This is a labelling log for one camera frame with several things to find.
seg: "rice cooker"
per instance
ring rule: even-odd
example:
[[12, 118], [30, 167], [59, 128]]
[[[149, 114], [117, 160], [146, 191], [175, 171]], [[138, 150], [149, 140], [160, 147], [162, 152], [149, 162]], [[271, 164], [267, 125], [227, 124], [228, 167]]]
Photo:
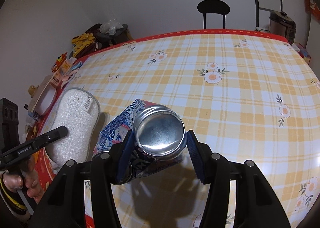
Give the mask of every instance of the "rice cooker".
[[270, 33], [281, 35], [293, 44], [296, 35], [296, 23], [283, 11], [272, 11], [270, 14]]

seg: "white sponge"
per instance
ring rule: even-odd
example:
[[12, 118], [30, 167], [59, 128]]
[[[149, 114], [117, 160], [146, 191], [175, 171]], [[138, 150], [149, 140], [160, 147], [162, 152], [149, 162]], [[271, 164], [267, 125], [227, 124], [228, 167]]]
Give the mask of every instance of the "white sponge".
[[89, 92], [70, 88], [61, 94], [50, 130], [65, 126], [69, 133], [46, 147], [53, 162], [63, 166], [69, 159], [77, 163], [87, 160], [90, 137], [99, 114], [99, 102]]

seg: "plaid tablecloth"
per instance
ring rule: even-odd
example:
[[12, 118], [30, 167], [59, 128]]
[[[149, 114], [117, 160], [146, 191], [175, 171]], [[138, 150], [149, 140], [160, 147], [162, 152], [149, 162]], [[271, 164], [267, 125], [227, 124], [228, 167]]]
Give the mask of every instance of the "plaid tablecloth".
[[[89, 57], [68, 87], [95, 95], [110, 120], [135, 99], [173, 109], [213, 152], [256, 162], [292, 227], [320, 192], [320, 83], [284, 38], [237, 30], [148, 37]], [[199, 226], [209, 186], [185, 150], [181, 164], [112, 189], [123, 227], [186, 228]], [[232, 182], [226, 227], [235, 196]]]

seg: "flower pattern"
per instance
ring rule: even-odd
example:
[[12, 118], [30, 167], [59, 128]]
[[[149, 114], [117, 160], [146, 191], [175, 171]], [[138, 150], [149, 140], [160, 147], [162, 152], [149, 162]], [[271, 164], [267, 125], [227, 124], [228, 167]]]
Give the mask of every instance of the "flower pattern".
[[302, 197], [304, 200], [304, 206], [309, 207], [309, 204], [312, 202], [313, 193], [316, 190], [317, 185], [318, 185], [318, 179], [314, 176], [314, 177], [310, 178], [308, 183], [304, 182], [304, 185], [302, 183], [300, 185], [301, 185], [301, 188], [300, 188], [299, 192], [301, 192], [301, 195], [305, 196], [305, 197], [304, 196]]
[[279, 107], [280, 114], [285, 118], [290, 117], [290, 109], [286, 104], [281, 104]]
[[166, 53], [158, 53], [156, 56], [156, 61], [161, 62], [161, 61], [165, 60], [167, 57], [168, 56]]
[[239, 48], [239, 47], [248, 48], [249, 46], [250, 45], [247, 43], [246, 39], [241, 40], [241, 42], [239, 44], [235, 45], [236, 48]]
[[315, 84], [318, 87], [318, 89], [320, 89], [320, 81], [315, 82], [313, 79], [311, 79], [311, 82]]
[[204, 80], [207, 83], [211, 83], [211, 84], [220, 82], [222, 80], [221, 74], [226, 74], [229, 72], [229, 71], [226, 71], [225, 68], [223, 68], [222, 70], [218, 69], [217, 71], [215, 71], [219, 67], [217, 63], [208, 63], [207, 67], [213, 71], [208, 71], [205, 69], [202, 69], [202, 70], [197, 69], [197, 72], [199, 72], [201, 76], [204, 76]]
[[201, 223], [201, 219], [202, 219], [203, 214], [200, 214], [196, 217], [194, 223], [193, 223], [193, 227], [194, 228], [198, 228], [200, 226]]
[[[230, 217], [230, 215], [227, 216], [227, 220], [226, 220], [226, 224], [232, 224], [231, 220], [234, 220], [235, 217]], [[200, 227], [200, 223], [201, 223], [201, 219], [203, 217], [203, 214], [200, 214], [196, 217], [195, 221], [193, 222], [193, 227], [194, 228], [199, 228]]]
[[90, 187], [90, 180], [85, 180], [84, 181], [84, 187], [86, 188], [86, 189], [90, 189], [91, 187]]
[[215, 69], [218, 69], [218, 64], [217, 63], [209, 63], [208, 64], [208, 69], [209, 70], [215, 70]]
[[127, 46], [128, 49], [125, 50], [127, 51], [133, 51], [136, 48], [136, 41], [130, 42], [130, 43], [124, 43], [122, 46]]
[[294, 50], [290, 44], [285, 43], [284, 45], [287, 47], [287, 49], [288, 49], [289, 51], [293, 51], [293, 50]]
[[276, 100], [280, 103], [279, 112], [281, 114], [281, 119], [278, 120], [279, 127], [283, 127], [284, 118], [287, 119], [290, 117], [290, 108], [286, 104], [282, 104], [282, 98], [277, 94]]
[[152, 53], [149, 55], [149, 59], [155, 59], [157, 57], [156, 53]]
[[304, 197], [300, 196], [294, 206], [294, 210], [298, 211], [303, 207]]
[[117, 75], [111, 75], [111, 74], [109, 74], [109, 76], [108, 76], [108, 82], [112, 82], [114, 79], [117, 79], [117, 78], [119, 78], [119, 77], [121, 77], [120, 74], [117, 74]]
[[155, 62], [161, 62], [163, 60], [165, 60], [168, 57], [168, 55], [164, 52], [164, 50], [162, 51], [158, 51], [157, 53], [153, 53], [149, 55], [149, 59], [151, 59], [148, 64], [153, 64]]
[[207, 72], [204, 75], [204, 80], [207, 83], [218, 83], [222, 79], [221, 79], [221, 74], [220, 73], [217, 73], [217, 72], [213, 71], [213, 72]]

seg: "finger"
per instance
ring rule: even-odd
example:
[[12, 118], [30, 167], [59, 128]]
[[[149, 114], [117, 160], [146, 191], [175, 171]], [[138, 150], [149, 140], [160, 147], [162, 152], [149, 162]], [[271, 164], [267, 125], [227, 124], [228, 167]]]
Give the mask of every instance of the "finger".
[[32, 188], [36, 186], [38, 183], [38, 173], [35, 170], [25, 173], [24, 184], [26, 188]]
[[25, 179], [24, 179], [24, 184], [25, 184], [26, 188], [36, 187], [37, 184], [38, 184], [38, 179], [25, 178]]
[[40, 202], [43, 194], [44, 194], [44, 191], [42, 190], [42, 193], [40, 195], [33, 197], [37, 204]]
[[40, 187], [40, 186], [36, 186], [36, 187], [34, 187], [34, 188], [28, 189], [27, 195], [28, 195], [30, 198], [33, 198], [33, 197], [35, 197], [35, 196], [39, 196], [39, 195], [40, 195], [40, 192], [41, 192], [41, 187]]
[[24, 172], [30, 172], [35, 168], [35, 158], [33, 155], [27, 161], [23, 161], [19, 164], [19, 167]]
[[23, 180], [19, 175], [11, 175], [8, 172], [3, 174], [3, 183], [11, 192], [23, 187]]

